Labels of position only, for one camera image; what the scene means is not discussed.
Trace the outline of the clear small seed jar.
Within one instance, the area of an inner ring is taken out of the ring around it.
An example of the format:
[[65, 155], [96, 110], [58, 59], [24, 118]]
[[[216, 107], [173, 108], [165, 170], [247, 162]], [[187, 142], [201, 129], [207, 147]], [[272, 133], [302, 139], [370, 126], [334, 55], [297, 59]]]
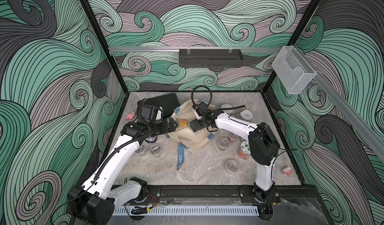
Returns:
[[238, 171], [239, 165], [235, 160], [228, 160], [225, 164], [225, 169], [228, 174], [234, 174]]

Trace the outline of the green lid seed jar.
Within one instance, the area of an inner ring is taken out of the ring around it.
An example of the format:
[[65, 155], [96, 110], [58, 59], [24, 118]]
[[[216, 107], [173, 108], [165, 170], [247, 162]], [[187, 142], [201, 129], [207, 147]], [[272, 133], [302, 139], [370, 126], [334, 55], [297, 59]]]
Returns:
[[240, 159], [247, 160], [251, 157], [250, 145], [247, 141], [240, 144], [237, 150], [237, 154]]

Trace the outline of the cream canvas tote bag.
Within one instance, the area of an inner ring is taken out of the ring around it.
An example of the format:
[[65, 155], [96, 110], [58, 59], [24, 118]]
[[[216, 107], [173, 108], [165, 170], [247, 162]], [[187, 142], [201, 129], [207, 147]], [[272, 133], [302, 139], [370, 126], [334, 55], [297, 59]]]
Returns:
[[196, 119], [192, 101], [186, 101], [177, 107], [171, 115], [171, 118], [173, 118], [176, 122], [177, 119], [186, 119], [189, 121], [187, 128], [177, 128], [175, 132], [169, 133], [170, 138], [179, 142], [177, 156], [177, 170], [179, 170], [185, 161], [185, 150], [202, 148], [209, 141], [212, 141], [215, 138], [215, 132], [209, 132], [207, 129], [200, 130], [196, 134], [192, 132], [190, 122]]

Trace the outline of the purple yellow label seed can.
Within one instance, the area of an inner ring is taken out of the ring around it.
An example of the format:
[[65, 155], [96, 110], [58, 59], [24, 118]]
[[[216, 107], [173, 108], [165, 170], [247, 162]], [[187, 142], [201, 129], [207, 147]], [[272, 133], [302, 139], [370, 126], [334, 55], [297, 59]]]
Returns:
[[146, 138], [145, 141], [148, 144], [155, 144], [158, 141], [158, 137], [155, 136], [155, 137], [151, 137], [151, 138]]

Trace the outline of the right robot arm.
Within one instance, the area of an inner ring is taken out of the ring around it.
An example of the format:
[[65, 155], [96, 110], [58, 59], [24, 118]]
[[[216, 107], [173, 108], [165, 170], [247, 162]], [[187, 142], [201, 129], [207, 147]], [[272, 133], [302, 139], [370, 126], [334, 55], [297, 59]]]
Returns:
[[[208, 103], [200, 102], [197, 104], [194, 100], [194, 93], [204, 88], [210, 93]], [[227, 110], [246, 109], [245, 105], [228, 108], [211, 109], [213, 93], [205, 85], [198, 85], [191, 92], [192, 108], [196, 119], [190, 122], [191, 130], [197, 133], [209, 127], [226, 130], [233, 133], [248, 142], [250, 146], [250, 155], [257, 163], [257, 177], [254, 183], [255, 194], [262, 199], [273, 192], [275, 185], [273, 179], [273, 168], [276, 159], [279, 157], [279, 151], [287, 152], [288, 149], [281, 148], [275, 134], [266, 123], [253, 124], [236, 119], [226, 113]]]

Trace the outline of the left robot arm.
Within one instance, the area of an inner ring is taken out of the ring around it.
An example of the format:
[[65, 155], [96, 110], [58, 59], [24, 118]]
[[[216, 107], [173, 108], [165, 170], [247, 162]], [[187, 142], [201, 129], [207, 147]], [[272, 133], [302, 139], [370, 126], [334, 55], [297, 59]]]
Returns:
[[116, 208], [133, 200], [142, 202], [147, 198], [147, 182], [136, 177], [124, 185], [113, 184], [130, 157], [147, 138], [175, 132], [178, 123], [173, 118], [164, 118], [163, 110], [152, 105], [140, 105], [136, 120], [124, 125], [114, 148], [80, 187], [68, 192], [71, 215], [91, 225], [108, 223]]

